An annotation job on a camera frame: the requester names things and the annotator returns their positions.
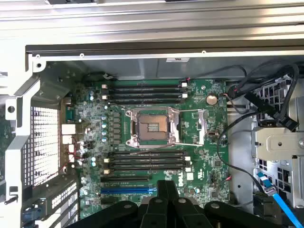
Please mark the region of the blue expansion slot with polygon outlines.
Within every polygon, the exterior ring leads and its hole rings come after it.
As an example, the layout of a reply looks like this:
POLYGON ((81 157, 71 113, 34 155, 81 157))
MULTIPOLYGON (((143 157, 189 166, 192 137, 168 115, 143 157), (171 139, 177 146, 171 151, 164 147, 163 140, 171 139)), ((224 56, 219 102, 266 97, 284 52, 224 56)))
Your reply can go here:
POLYGON ((101 194, 147 194, 156 192, 156 188, 148 187, 124 187, 124 188, 102 188, 101 194))

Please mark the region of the long black expansion slot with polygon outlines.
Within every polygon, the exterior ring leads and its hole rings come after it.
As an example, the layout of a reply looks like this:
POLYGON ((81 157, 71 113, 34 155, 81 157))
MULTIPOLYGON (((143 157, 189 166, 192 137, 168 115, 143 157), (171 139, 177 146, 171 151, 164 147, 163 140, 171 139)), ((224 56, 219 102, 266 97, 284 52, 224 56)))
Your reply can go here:
POLYGON ((107 182, 149 182, 152 179, 152 176, 106 176, 101 177, 101 183, 107 182))

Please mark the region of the green motherboard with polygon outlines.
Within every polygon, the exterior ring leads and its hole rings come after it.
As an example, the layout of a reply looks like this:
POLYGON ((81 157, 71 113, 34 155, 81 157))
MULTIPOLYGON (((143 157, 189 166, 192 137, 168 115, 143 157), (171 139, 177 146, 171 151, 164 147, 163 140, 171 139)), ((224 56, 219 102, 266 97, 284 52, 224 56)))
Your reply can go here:
MULTIPOLYGON (((228 106, 224 97, 226 84, 219 80, 170 79, 135 81, 88 81, 78 83, 62 101, 61 130, 62 147, 69 156, 69 166, 74 168, 80 179, 79 215, 86 218, 115 203, 128 200, 140 204, 146 197, 154 197, 157 192, 147 194, 101 194, 102 188, 148 187, 157 188, 161 180, 174 181, 182 197, 193 197, 200 206, 211 200, 229 199, 228 185, 222 180, 228 176, 228 141, 226 138, 217 143, 220 133, 228 124, 228 106), (188 98, 182 104, 113 104, 102 99, 111 95, 102 89, 102 84, 154 84, 169 85, 188 83, 188 98), (206 97, 214 94, 218 103, 206 103, 206 97), (130 139, 130 118, 125 115, 129 109, 138 107, 172 107, 178 110, 204 109, 207 132, 202 147, 177 145, 164 148, 136 149, 126 145, 130 139), (179 171, 115 171, 104 174, 104 158, 109 152, 183 150, 187 153, 190 166, 179 171), (106 176, 152 176, 149 182, 107 182, 100 178, 106 176)), ((146 155, 142 157, 178 157, 172 155, 146 155)))

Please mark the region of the CPU socket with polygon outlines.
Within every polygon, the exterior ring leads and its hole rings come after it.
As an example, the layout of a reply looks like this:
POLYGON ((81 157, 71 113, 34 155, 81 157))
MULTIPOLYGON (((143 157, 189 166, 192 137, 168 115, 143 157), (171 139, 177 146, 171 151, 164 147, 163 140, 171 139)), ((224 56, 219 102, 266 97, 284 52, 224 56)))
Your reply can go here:
POLYGON ((129 109, 130 139, 127 146, 136 149, 164 148, 180 142, 180 110, 172 107, 138 107, 129 109))

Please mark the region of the metal socket cover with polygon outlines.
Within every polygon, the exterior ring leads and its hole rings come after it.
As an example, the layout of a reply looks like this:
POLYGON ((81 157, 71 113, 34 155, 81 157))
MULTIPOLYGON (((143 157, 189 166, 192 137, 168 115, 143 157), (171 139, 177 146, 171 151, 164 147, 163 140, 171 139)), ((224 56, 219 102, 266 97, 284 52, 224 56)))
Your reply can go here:
POLYGON ((202 147, 207 132, 204 109, 181 110, 180 145, 202 147))

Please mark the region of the round coin battery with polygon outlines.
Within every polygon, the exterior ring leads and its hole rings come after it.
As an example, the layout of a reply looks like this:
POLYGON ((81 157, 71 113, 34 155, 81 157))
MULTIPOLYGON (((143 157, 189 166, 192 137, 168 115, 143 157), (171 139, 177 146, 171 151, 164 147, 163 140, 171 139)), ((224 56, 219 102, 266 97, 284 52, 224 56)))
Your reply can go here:
POLYGON ((206 97, 206 103, 208 105, 214 106, 218 103, 218 97, 214 94, 209 94, 206 97))

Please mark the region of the silver disk bay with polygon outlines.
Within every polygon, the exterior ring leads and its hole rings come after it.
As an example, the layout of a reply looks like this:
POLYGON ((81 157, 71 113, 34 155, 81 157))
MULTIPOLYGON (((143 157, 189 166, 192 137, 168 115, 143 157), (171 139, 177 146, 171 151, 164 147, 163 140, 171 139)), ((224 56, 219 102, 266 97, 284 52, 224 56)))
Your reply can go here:
POLYGON ((268 177, 293 208, 304 209, 304 79, 300 79, 287 114, 299 123, 295 132, 284 127, 256 127, 252 152, 257 171, 268 177))

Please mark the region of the open PC case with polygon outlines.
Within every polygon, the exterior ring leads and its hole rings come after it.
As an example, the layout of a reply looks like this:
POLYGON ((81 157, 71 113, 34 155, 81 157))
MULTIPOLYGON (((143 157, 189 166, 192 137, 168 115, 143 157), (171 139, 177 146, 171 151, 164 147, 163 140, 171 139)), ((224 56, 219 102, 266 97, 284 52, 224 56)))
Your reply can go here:
MULTIPOLYGON (((5 105, 12 142, 5 152, 0 228, 67 228, 82 219, 80 179, 62 147, 60 118, 61 103, 76 84, 170 79, 226 84, 228 124, 217 143, 228 141, 228 176, 222 183, 228 185, 229 199, 211 201, 265 219, 272 228, 304 228, 304 209, 287 204, 257 171, 252 152, 254 128, 295 132, 299 126, 287 112, 296 85, 304 79, 304 46, 280 43, 224 50, 212 45, 200 50, 188 43, 183 48, 177 43, 33 45, 26 47, 25 72, 13 69, 8 78, 17 92, 5 105)), ((183 198, 199 205, 193 197, 183 198)))

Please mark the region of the green graphics card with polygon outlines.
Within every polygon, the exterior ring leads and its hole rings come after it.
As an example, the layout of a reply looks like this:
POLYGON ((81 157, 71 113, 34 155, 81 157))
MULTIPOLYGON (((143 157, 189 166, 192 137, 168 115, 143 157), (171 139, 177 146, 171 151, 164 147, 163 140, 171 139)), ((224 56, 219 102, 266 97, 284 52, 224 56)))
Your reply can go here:
POLYGON ((6 119, 4 105, 0 104, 0 149, 6 141, 6 119))

